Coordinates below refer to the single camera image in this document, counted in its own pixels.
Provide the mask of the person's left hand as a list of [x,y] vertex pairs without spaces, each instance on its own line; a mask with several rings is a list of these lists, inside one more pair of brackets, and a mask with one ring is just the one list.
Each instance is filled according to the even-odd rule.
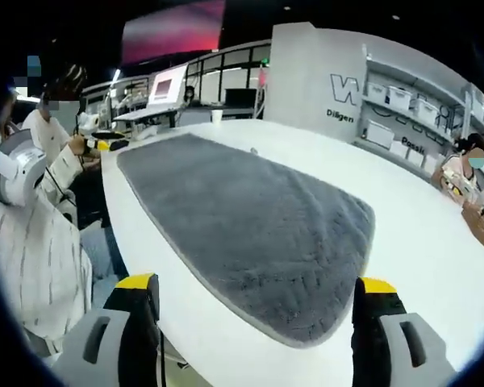
[[68,146],[75,156],[83,156],[86,154],[87,142],[81,135],[72,136],[68,142]]

